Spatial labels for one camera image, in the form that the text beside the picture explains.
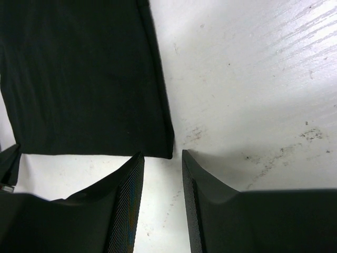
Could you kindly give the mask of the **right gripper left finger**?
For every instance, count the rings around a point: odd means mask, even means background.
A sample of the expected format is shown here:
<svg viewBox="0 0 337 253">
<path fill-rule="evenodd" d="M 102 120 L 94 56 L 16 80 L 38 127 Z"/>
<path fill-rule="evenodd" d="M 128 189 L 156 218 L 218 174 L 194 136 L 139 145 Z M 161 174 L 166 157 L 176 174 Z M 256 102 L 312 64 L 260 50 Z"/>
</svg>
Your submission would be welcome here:
<svg viewBox="0 0 337 253">
<path fill-rule="evenodd" d="M 1 194 L 1 252 L 132 252 L 144 156 L 66 199 Z"/>
</svg>

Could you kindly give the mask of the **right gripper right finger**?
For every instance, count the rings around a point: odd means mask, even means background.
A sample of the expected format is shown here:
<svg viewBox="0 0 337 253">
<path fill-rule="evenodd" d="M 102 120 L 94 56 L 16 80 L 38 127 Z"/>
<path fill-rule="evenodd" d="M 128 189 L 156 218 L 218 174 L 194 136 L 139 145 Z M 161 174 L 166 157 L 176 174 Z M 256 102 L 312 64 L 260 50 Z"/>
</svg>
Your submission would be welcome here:
<svg viewBox="0 0 337 253">
<path fill-rule="evenodd" d="M 336 190 L 239 192 L 187 150 L 182 177 L 191 252 L 336 252 Z"/>
</svg>

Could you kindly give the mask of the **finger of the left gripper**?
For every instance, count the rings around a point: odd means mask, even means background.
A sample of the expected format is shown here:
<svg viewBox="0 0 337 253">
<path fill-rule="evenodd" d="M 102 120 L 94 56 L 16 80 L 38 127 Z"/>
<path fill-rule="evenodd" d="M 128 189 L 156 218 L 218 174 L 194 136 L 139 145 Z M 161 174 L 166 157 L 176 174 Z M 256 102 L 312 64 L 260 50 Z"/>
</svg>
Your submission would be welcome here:
<svg viewBox="0 0 337 253">
<path fill-rule="evenodd" d="M 19 144 L 1 151 L 1 192 L 14 192 L 18 182 L 20 159 Z"/>
</svg>

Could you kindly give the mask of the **black tank top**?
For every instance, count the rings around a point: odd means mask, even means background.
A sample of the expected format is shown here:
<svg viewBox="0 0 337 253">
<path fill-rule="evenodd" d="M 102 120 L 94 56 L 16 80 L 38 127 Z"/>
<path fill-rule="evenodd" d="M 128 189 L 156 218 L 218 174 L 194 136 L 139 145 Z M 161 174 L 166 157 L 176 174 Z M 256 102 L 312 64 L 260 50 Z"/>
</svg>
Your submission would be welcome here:
<svg viewBox="0 0 337 253">
<path fill-rule="evenodd" d="M 1 93 L 24 154 L 172 157 L 149 1 L 1 1 Z"/>
</svg>

